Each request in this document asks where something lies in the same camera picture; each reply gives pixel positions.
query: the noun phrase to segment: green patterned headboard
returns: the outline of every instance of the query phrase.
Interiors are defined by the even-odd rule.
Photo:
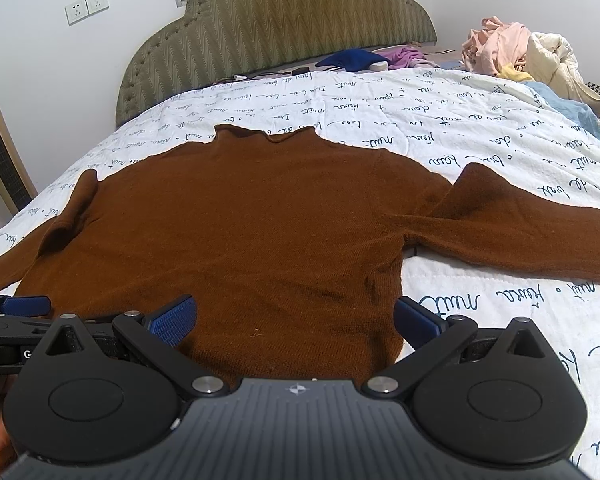
[[[345,48],[435,41],[414,0],[189,0],[126,68],[116,124],[235,74]]]

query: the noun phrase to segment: pink cloth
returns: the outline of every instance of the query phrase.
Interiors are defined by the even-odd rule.
[[[462,44],[464,65],[471,72],[486,75],[498,75],[509,63],[522,70],[531,31],[522,23],[502,23],[495,16],[484,18],[482,27],[472,29]]]
[[[389,70],[398,70],[399,68],[437,67],[435,63],[428,61],[421,51],[410,46],[397,46],[391,50],[383,50],[379,54],[389,60]]]

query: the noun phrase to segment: metal screw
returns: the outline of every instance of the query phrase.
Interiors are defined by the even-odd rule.
[[[379,394],[390,394],[397,390],[399,385],[394,378],[384,376],[372,377],[366,382],[366,386],[370,390]]]
[[[224,383],[218,377],[203,376],[193,381],[191,386],[201,394],[214,394],[224,387]]]

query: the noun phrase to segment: brown sweater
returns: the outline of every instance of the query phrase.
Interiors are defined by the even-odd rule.
[[[85,171],[65,210],[0,257],[0,289],[22,279],[19,295],[83,317],[191,294],[198,325],[182,349],[220,376],[360,382],[400,352],[405,246],[600,280],[599,210],[538,198],[481,164],[452,187],[313,128],[216,130],[102,182]]]

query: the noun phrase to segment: black grille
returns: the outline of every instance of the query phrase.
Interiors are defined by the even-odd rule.
[[[16,167],[13,165],[13,161],[9,156],[9,152],[7,151],[7,147],[4,145],[1,136],[0,179],[4,184],[4,187],[7,188],[7,192],[9,193],[9,196],[13,200],[13,203],[16,205],[18,210],[23,209],[29,202],[31,202],[31,196],[29,195],[27,188],[24,187],[22,179],[20,178]]]

